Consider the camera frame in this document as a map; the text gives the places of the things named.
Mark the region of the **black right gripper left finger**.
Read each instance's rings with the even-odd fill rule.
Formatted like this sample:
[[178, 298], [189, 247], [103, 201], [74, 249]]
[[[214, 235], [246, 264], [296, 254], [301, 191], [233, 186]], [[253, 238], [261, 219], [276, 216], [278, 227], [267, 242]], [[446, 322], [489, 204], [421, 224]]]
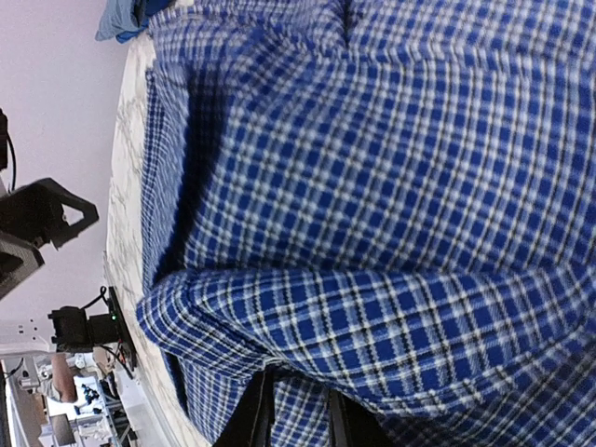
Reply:
[[275, 373], [257, 372], [248, 383], [237, 407], [214, 447], [269, 447], [275, 423]]

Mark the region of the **blue plaid button shirt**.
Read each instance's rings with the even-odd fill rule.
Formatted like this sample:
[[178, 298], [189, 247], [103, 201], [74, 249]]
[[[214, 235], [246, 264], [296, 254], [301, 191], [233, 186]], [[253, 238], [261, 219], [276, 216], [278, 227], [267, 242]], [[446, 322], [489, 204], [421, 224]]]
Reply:
[[197, 1], [148, 33], [143, 296], [185, 415], [272, 368], [396, 446], [595, 442], [595, 5]]

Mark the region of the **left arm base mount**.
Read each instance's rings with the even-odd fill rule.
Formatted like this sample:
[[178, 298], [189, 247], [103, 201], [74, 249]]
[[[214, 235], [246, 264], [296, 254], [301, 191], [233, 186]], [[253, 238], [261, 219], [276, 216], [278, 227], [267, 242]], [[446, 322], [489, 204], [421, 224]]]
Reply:
[[137, 368], [137, 351], [115, 287], [102, 286], [99, 295], [85, 306], [63, 306], [52, 310], [47, 318], [58, 352], [90, 353], [98, 347], [113, 355], [129, 376]]

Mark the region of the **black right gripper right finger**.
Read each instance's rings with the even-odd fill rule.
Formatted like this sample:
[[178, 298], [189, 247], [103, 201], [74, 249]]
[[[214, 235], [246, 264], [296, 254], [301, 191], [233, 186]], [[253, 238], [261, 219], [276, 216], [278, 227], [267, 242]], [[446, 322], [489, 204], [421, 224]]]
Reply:
[[330, 442], [335, 447], [382, 447], [393, 443], [375, 417], [336, 390], [329, 392]]

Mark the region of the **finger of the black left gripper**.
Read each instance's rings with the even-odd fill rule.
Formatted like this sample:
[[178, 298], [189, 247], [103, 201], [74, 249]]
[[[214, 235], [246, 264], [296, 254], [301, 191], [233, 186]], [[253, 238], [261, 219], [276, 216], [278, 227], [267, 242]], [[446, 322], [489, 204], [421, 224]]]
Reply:
[[56, 250], [99, 221], [96, 206], [51, 178], [20, 187], [1, 198], [1, 232], [39, 249]]
[[1, 299], [44, 264], [43, 256], [35, 245], [1, 233]]

